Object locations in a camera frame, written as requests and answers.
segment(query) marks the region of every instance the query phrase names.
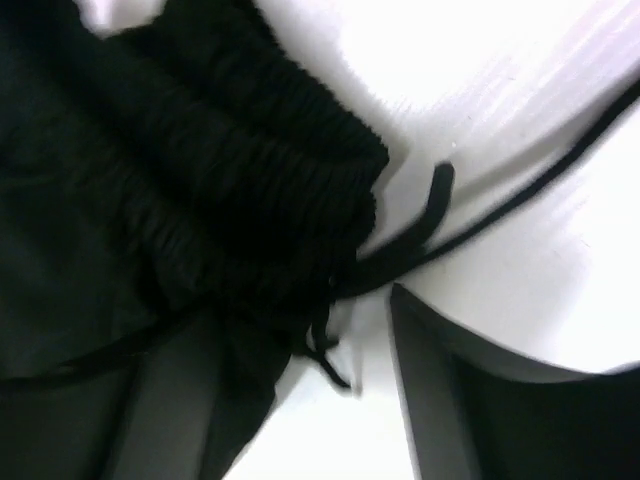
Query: black fabric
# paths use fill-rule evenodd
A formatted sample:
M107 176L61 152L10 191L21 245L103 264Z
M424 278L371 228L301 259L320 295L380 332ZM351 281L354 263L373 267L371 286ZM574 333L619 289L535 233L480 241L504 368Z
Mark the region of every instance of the black fabric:
M238 350L214 312L196 315L142 362L101 480L222 478L262 425L288 357Z
M151 26L104 40L72 0L2 2L0 61L0 396L137 365L208 315L226 392L203 460L212 478L255 434L290 355L349 388L326 359L336 300L532 199L640 89L531 188L430 249L454 180L437 166L419 218L358 258L386 147L284 55L250 2L169 0Z
M391 309L422 478L640 477L640 368L590 375L521 357L399 285Z
M63 386L0 393L1 478L100 478L134 375L128 366Z

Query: black drawstring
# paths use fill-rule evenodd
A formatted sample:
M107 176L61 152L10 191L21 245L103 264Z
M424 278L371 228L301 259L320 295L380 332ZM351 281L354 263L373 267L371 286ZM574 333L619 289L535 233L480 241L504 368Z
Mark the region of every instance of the black drawstring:
M453 235L440 245L429 249L427 243L442 223L451 199L454 170L450 163L436 167L427 205L420 217L393 240L376 249L356 263L352 271L336 286L335 300L354 298L381 288L402 275L452 252L469 242L483 231L536 198L566 173L585 152L592 147L612 126L615 120L631 107L640 96L640 78L620 94L575 142L573 147L552 166L531 181L526 187L493 207L480 219L463 231ZM324 331L316 326L314 339L323 341ZM316 351L307 356L325 370L329 378L341 388L348 383L342 379L326 360L325 351Z
M173 0L149 28L103 41L84 29L73 2L45 3L0 8L9 72L0 91L20 107L16 141L28 142L34 164L54 159L65 189L108 235L145 252L154 274L162 267L202 303L163 311L156 326L18 379L23 385L120 365L187 323L187 311L224 305L284 334L290 353L348 388L326 359L338 343L327 336L331 306L445 255L534 198L640 90L639 80L559 162L433 247L454 179L450 164L437 166L419 218L356 260L375 225L371 187L387 149L242 15L214 21L199 10L208 2Z

